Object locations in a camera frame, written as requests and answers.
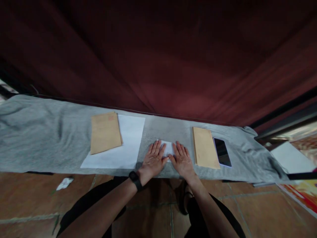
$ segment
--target phone screen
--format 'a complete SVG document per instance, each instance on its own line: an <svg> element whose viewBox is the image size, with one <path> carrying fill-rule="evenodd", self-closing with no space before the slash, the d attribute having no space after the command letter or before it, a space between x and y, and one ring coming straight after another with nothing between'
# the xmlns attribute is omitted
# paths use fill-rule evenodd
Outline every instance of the phone screen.
<svg viewBox="0 0 317 238"><path fill-rule="evenodd" d="M228 155L226 144L223 140L214 138L215 147L218 155L219 163L231 167L231 161Z"/></svg>

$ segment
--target person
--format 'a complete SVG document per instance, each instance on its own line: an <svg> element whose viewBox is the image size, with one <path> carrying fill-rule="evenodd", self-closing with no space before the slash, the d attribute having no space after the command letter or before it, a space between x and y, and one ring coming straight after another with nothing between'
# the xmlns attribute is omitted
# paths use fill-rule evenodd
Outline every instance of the person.
<svg viewBox="0 0 317 238"><path fill-rule="evenodd" d="M171 160L184 178L179 201L180 211L189 215L191 227L185 237L245 238L239 222L230 210L210 195L194 171L188 149L178 141L173 143L175 156L162 158L166 144L150 145L136 175L103 183L80 198L60 222L58 238L111 237L112 222L125 212L125 205L140 190L140 186L157 176Z"/></svg>

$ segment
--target brown envelope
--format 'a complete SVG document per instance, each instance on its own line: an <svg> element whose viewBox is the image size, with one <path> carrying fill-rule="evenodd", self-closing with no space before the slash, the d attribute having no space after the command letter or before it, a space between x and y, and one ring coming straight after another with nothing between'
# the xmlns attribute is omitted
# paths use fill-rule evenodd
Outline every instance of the brown envelope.
<svg viewBox="0 0 317 238"><path fill-rule="evenodd" d="M220 164L210 130L193 127L195 163L198 166L220 169Z"/></svg>
<svg viewBox="0 0 317 238"><path fill-rule="evenodd" d="M118 116L115 112L91 117L90 154L97 154L122 145Z"/></svg>

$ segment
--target gray cloth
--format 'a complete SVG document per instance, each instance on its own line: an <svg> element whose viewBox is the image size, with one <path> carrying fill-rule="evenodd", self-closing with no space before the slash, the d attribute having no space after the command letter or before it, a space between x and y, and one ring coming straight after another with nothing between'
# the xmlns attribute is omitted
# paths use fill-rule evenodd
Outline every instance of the gray cloth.
<svg viewBox="0 0 317 238"><path fill-rule="evenodd" d="M17 95L0 106L0 170L7 172L53 172L66 174L108 174L127 176L126 169L81 169L90 150L91 120L113 109ZM192 127L210 129L213 137L225 141L232 168L220 170L194 165L202 179L228 179L247 182L288 180L276 160L254 140L249 127L227 127L115 110L121 115L145 117L136 168L156 139L179 140L194 161ZM179 178L167 163L159 178Z"/></svg>

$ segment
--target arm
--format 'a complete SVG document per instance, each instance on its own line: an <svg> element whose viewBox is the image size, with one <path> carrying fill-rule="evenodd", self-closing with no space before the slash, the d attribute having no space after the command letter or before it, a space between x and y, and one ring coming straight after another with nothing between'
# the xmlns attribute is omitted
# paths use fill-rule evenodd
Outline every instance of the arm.
<svg viewBox="0 0 317 238"><path fill-rule="evenodd" d="M221 237L238 238L237 233L195 173L188 149L178 141L176 144L173 143L176 158L172 155L169 155L169 158L174 168L190 186L206 222L209 235L214 236L216 232Z"/></svg>
<svg viewBox="0 0 317 238"><path fill-rule="evenodd" d="M160 146L161 141L150 145L142 167L137 171L142 186L158 175L168 160L168 157L162 159L166 145L164 144L159 151ZM121 209L136 193L135 184L128 178L80 215L59 238L102 237Z"/></svg>

